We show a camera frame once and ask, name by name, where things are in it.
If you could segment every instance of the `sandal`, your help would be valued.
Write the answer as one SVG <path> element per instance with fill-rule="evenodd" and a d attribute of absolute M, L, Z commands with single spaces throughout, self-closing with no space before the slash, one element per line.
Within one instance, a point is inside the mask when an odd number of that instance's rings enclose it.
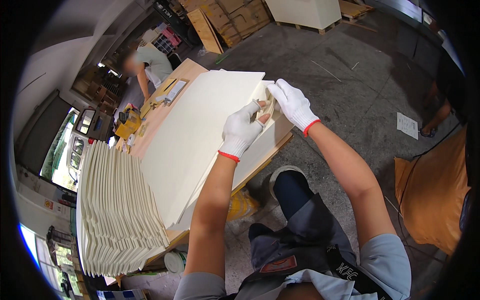
<path fill-rule="evenodd" d="M 424 134 L 423 133 L 423 127 L 420 128 L 420 135 L 424 136 L 424 137 L 434 137 L 435 136 L 435 128 L 432 128 L 430 130 L 430 133 L 429 134 Z"/>

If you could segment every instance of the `hand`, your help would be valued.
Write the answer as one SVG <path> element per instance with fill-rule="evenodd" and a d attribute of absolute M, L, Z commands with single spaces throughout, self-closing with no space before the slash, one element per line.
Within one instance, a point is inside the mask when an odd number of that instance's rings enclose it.
<path fill-rule="evenodd" d="M 227 118 L 223 126 L 225 141 L 218 151 L 220 155 L 231 158 L 235 162 L 240 162 L 243 152 L 257 138 L 270 117 L 270 114 L 265 114 L 250 123 L 253 114 L 263 106 L 265 106 L 265 101 L 252 101 Z"/>
<path fill-rule="evenodd" d="M 285 80 L 278 79 L 276 84 L 269 84 L 268 90 L 280 103 L 287 119 L 302 130 L 307 136 L 308 129 L 320 119 L 310 110 L 310 101 L 302 91 L 289 85 Z"/>

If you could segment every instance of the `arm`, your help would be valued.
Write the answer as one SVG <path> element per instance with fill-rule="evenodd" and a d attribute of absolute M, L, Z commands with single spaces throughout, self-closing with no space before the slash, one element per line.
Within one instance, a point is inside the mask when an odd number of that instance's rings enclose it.
<path fill-rule="evenodd" d="M 193 211 L 185 274 L 208 272 L 225 279 L 224 228 L 237 163 L 219 155 Z"/>
<path fill-rule="evenodd" d="M 229 116 L 212 170 L 207 176 L 193 211 L 185 275 L 207 272 L 225 279 L 224 233 L 233 174 L 239 158 L 262 131 L 269 114 L 250 123 L 250 118 L 265 102 L 251 102 Z"/>
<path fill-rule="evenodd" d="M 352 203 L 359 247 L 383 233 L 396 235 L 382 190 L 360 155 L 321 123 L 312 125 L 308 135 L 317 144 Z"/>
<path fill-rule="evenodd" d="M 145 100 L 144 103 L 150 98 L 150 94 L 148 93 L 148 79 L 147 74 L 145 73 L 144 63 L 138 65 L 137 67 L 137 79 L 140 88 L 142 89 L 142 93 L 144 94 Z"/>
<path fill-rule="evenodd" d="M 347 143 L 322 125 L 301 90 L 279 79 L 268 89 L 286 117 L 315 141 L 352 203 L 360 248 L 371 238 L 396 234 L 382 190 L 367 163 Z"/>

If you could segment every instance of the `person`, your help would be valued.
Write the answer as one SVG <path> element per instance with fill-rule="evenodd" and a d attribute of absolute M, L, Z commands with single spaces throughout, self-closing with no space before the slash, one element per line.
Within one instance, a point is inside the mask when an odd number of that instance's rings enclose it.
<path fill-rule="evenodd" d="M 422 136 L 434 137 L 437 126 L 448 117 L 452 108 L 456 113 L 460 114 L 460 116 L 462 115 L 465 103 L 465 77 L 460 60 L 445 32 L 440 29 L 435 20 L 432 21 L 429 27 L 433 32 L 440 33 L 444 37 L 437 75 L 423 100 L 423 108 L 428 108 L 439 91 L 445 95 L 445 101 L 435 113 L 432 120 L 420 129 Z"/>
<path fill-rule="evenodd" d="M 243 152 L 262 131 L 268 115 L 250 123 L 265 105 L 251 102 L 227 118 L 224 143 L 192 216 L 188 257 L 174 299 L 405 299 L 410 264 L 388 215 L 382 190 L 365 161 L 310 110 L 302 91 L 283 79 L 268 89 L 286 117 L 322 152 L 349 197 L 357 224 L 360 264 L 339 222 L 297 167 L 284 166 L 270 179 L 287 226 L 249 229 L 254 272 L 238 293 L 226 296 L 224 227 L 233 174 Z"/>
<path fill-rule="evenodd" d="M 117 60 L 120 70 L 129 77 L 137 76 L 138 83 L 145 97 L 144 102 L 150 98 L 148 80 L 153 82 L 155 89 L 173 72 L 172 65 L 165 53 L 150 47 L 125 49 Z"/>

